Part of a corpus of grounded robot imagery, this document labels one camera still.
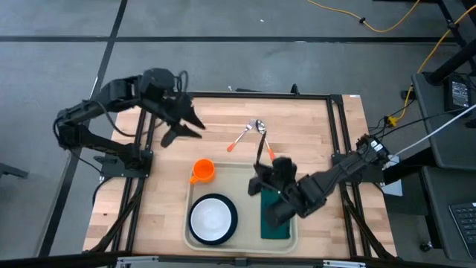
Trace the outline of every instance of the keyboard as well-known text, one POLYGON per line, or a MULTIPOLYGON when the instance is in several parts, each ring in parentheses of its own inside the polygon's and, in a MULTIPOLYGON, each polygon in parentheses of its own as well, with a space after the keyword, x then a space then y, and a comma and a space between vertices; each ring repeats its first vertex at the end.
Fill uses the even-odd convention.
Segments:
POLYGON ((471 258, 476 259, 476 202, 450 205, 449 211, 471 258))

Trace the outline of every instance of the wooden tabletop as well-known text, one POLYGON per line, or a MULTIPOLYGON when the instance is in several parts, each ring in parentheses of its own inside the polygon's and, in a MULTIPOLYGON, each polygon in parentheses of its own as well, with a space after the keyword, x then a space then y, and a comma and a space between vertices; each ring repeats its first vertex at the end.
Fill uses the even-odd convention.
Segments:
MULTIPOLYGON (((350 140, 355 141, 367 132, 364 110, 358 95, 344 95, 350 140)), ((145 255, 231 255, 221 252, 200 252, 190 249, 183 241, 185 198, 189 173, 200 158, 215 162, 252 163, 255 160, 260 135, 255 131, 246 134, 229 153, 226 147, 243 131, 252 118, 266 123, 267 139, 277 156, 288 156, 297 164, 297 176, 325 171, 331 168, 332 140, 324 100, 275 100, 242 98, 195 98, 195 110, 207 129, 200 131, 203 139, 177 138, 167 149, 160 146, 166 127, 157 129, 152 149, 154 159, 146 180, 133 252, 145 255)), ((122 112, 117 126, 134 133, 140 109, 122 112)), ((339 144, 344 142, 338 126, 339 144)), ((133 142, 114 132, 112 139, 121 143, 133 142)), ((271 164, 266 151, 262 161, 271 164)), ((89 223, 84 249, 95 246, 118 216, 123 193, 124 178, 115 178, 98 192, 89 223)), ((365 220, 374 235, 387 251, 396 254, 393 237, 385 209, 384 198, 374 185, 361 183, 361 200, 365 220)), ((362 254, 358 226, 354 223, 357 249, 362 254)), ((348 258, 343 209, 339 191, 331 194, 324 207, 298 219, 299 241, 296 249, 287 255, 253 255, 260 257, 290 258, 348 258)), ((122 238, 126 237, 129 223, 125 224, 122 238)), ((123 249, 125 239, 121 239, 123 249)))

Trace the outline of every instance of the green cloth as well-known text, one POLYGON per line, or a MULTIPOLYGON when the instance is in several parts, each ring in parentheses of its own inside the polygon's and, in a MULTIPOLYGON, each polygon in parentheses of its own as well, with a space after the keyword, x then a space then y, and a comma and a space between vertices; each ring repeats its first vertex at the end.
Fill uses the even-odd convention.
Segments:
POLYGON ((264 218, 265 208, 278 201, 279 194, 270 190, 261 190, 261 238, 262 239, 289 239, 289 220, 277 228, 268 225, 264 218))

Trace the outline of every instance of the orange spoon handle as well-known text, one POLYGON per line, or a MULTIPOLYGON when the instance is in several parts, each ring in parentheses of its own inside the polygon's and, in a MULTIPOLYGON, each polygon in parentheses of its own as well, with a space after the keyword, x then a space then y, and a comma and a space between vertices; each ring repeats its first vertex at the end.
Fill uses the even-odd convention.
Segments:
POLYGON ((269 143, 268 143, 268 141, 266 140, 266 138, 265 138, 265 142, 266 142, 266 146, 267 146, 267 148, 268 148, 269 157, 271 158, 271 160, 274 160, 273 150, 271 150, 271 148, 269 147, 269 143))
POLYGON ((268 148, 268 152, 269 152, 269 157, 271 157, 271 160, 274 160, 273 150, 271 150, 271 148, 268 148))
POLYGON ((238 141, 241 139, 241 137, 243 137, 243 135, 245 135, 246 132, 247 132, 247 130, 243 131, 243 132, 239 135, 239 137, 238 137, 235 141, 233 141, 233 143, 230 144, 230 146, 228 146, 228 148, 226 148, 226 150, 227 150, 228 152, 231 152, 231 151, 233 150, 233 148, 235 147, 235 145, 237 145, 238 141))
POLYGON ((235 147, 235 145, 237 145, 237 143, 236 143, 236 142, 233 142, 232 144, 230 144, 230 146, 228 146, 228 148, 226 148, 226 150, 227 150, 228 152, 231 152, 231 151, 233 150, 233 147, 235 147))

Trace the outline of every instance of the gray floor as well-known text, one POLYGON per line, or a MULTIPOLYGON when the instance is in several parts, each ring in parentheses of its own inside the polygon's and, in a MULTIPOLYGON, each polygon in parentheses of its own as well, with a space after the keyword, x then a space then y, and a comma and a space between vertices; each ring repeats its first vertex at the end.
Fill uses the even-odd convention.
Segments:
MULTIPOLYGON (((366 16, 376 28, 392 25, 411 6, 371 0, 318 2, 366 16)), ((464 12, 459 1, 446 2, 455 18, 464 12)), ((118 0, 4 0, 0 35, 108 36, 119 4, 118 0)), ((440 36, 445 31, 438 7, 421 4, 388 35, 440 36)), ((461 31, 465 37, 476 32, 468 19, 461 31)), ((381 36, 350 17, 305 0, 131 0, 118 35, 381 36)), ((0 180, 0 259, 31 257, 37 252, 68 158, 56 145, 51 124, 58 110, 89 97, 105 47, 103 42, 0 42, 0 126, 4 130, 0 132, 0 162, 30 171, 27 180, 10 176, 0 180)), ((230 86, 288 92, 296 83, 302 92, 360 94, 367 123, 374 126, 383 115, 402 106, 399 91, 408 88, 411 74, 432 48, 432 44, 125 42, 115 44, 104 81, 165 67, 175 73, 188 70, 189 90, 224 92, 230 86)), ((425 69, 435 69, 457 49, 443 45, 425 69)), ((419 117, 413 105, 402 123, 419 117)), ((92 121, 90 129, 105 137, 112 133, 104 118, 92 121)), ((423 126, 416 124, 388 136, 385 145, 395 152, 424 133, 423 126)), ((82 154, 89 160, 93 155, 82 154)), ((52 255, 81 251, 97 178, 94 170, 79 164, 52 255)), ((400 257, 455 265, 441 250, 420 252, 419 243, 428 239, 424 219, 389 212, 400 257)))

